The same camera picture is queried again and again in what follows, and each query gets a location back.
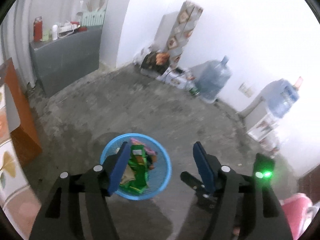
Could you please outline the large blue water jug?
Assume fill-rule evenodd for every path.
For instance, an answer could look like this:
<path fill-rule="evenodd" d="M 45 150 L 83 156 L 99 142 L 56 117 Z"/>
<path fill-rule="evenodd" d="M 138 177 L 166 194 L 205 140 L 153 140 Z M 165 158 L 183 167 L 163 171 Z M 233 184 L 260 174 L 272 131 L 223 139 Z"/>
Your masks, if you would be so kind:
<path fill-rule="evenodd" d="M 191 68 L 195 76 L 195 86 L 204 102 L 214 103 L 230 79 L 232 71 L 227 66 L 228 61 L 229 58 L 225 56 L 221 61 L 210 60 Z"/>

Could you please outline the red thermos bottle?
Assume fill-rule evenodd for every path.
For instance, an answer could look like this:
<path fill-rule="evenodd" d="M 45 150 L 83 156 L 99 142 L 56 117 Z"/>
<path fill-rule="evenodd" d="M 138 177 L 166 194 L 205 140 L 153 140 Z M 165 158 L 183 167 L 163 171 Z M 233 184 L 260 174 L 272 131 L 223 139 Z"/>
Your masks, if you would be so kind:
<path fill-rule="evenodd" d="M 42 35 L 43 35 L 42 28 L 43 28 L 42 17 L 39 16 L 35 18 L 33 23 L 33 41 L 34 42 L 39 42 L 42 39 Z"/>

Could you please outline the green snack wrapper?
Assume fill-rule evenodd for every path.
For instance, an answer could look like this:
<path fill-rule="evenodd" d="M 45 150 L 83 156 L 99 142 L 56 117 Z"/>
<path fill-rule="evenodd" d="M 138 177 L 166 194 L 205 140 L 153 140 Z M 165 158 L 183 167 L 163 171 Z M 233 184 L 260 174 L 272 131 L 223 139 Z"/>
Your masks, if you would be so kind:
<path fill-rule="evenodd" d="M 124 191 L 139 195 L 149 187 L 149 172 L 155 168 L 157 153 L 144 144 L 133 144 L 130 157 L 120 181 Z"/>

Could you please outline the pink plastic stool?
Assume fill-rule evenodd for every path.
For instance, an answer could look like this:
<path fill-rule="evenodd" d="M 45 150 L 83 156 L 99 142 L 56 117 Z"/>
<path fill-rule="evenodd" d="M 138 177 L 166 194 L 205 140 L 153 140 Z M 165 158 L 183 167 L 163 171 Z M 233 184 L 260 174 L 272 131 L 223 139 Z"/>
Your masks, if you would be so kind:
<path fill-rule="evenodd" d="M 299 239 L 308 209 L 312 207 L 311 199 L 304 193 L 296 193 L 279 202 L 289 223 L 293 239 Z"/>

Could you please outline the dark printed box on floor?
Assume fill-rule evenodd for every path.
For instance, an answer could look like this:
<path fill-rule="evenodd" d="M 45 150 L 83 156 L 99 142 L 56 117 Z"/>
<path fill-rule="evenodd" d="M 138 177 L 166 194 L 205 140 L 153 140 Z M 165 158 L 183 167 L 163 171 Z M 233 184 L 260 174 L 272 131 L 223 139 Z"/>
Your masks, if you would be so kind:
<path fill-rule="evenodd" d="M 163 75 L 170 66 L 170 54 L 152 51 L 144 58 L 141 68 Z"/>

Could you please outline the grey metal cabinet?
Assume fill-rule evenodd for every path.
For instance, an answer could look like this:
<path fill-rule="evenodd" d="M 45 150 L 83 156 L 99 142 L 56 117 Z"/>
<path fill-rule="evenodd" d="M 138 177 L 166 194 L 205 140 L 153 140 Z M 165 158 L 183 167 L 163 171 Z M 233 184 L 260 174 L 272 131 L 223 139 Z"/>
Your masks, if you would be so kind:
<path fill-rule="evenodd" d="M 101 26 L 55 41 L 30 42 L 33 69 L 46 97 L 99 68 Z"/>

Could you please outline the floral patterned tablecloth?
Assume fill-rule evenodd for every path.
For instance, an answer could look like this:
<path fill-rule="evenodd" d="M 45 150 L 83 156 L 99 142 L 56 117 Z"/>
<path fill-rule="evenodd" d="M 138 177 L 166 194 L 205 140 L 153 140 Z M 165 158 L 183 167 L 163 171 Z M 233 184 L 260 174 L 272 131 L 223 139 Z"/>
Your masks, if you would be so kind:
<path fill-rule="evenodd" d="M 1 209 L 23 239 L 41 204 L 22 168 L 41 152 L 29 102 L 8 59 L 1 65 Z"/>

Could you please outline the blue plastic trash basket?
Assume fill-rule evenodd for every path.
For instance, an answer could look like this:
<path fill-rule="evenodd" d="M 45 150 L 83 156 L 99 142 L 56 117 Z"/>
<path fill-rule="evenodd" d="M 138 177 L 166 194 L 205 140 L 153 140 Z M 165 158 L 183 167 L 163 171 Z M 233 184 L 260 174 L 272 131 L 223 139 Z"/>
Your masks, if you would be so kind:
<path fill-rule="evenodd" d="M 116 194 L 129 200 L 146 200 L 168 185 L 172 166 L 165 148 L 155 139 L 139 133 L 126 133 L 112 139 L 102 151 L 100 163 L 120 151 L 123 143 L 130 156 Z"/>

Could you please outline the water jug on dispenser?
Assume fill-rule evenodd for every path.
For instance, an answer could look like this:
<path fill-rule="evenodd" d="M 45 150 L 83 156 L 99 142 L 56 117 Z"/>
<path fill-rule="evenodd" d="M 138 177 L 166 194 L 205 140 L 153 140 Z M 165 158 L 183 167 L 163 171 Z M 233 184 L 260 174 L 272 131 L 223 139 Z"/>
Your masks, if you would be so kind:
<path fill-rule="evenodd" d="M 276 118 L 283 118 L 299 99 L 298 90 L 289 81 L 280 79 L 269 83 L 264 94 L 270 112 Z"/>

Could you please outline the white cardboard box on floor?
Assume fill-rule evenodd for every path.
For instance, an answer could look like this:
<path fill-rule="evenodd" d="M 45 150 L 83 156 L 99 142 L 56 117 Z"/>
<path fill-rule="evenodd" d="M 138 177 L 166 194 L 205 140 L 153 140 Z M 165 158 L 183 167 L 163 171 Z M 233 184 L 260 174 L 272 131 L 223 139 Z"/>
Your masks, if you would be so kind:
<path fill-rule="evenodd" d="M 193 76 L 192 72 L 179 67 L 175 69 L 169 67 L 164 74 L 158 76 L 156 80 L 187 91 L 195 87 L 195 76 Z"/>

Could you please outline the mint green utensil holder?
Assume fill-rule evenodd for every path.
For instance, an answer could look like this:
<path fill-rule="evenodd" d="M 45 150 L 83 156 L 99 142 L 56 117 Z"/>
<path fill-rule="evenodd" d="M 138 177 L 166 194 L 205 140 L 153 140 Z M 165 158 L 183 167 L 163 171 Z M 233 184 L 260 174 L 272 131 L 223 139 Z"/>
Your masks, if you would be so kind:
<path fill-rule="evenodd" d="M 94 11 L 83 11 L 80 25 L 82 27 L 101 26 L 104 23 L 106 8 L 96 9 Z"/>

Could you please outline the white water dispenser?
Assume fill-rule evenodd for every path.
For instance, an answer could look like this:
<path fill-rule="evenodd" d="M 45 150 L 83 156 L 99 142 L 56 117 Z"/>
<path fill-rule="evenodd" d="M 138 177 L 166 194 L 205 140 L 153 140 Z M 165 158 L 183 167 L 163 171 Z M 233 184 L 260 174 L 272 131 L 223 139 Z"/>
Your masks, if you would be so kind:
<path fill-rule="evenodd" d="M 241 113 L 246 134 L 270 151 L 277 147 L 275 129 L 283 117 L 283 97 L 277 89 L 263 89 Z"/>

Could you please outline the patterned rolled mat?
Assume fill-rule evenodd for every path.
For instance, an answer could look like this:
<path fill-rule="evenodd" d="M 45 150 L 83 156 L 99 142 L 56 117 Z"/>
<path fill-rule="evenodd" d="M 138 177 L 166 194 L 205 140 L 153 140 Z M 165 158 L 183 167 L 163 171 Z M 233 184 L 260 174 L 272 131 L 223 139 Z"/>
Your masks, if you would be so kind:
<path fill-rule="evenodd" d="M 169 61 L 171 68 L 177 68 L 184 47 L 194 32 L 202 13 L 203 8 L 199 5 L 190 1 L 183 3 L 166 43 L 166 50 L 170 55 Z"/>

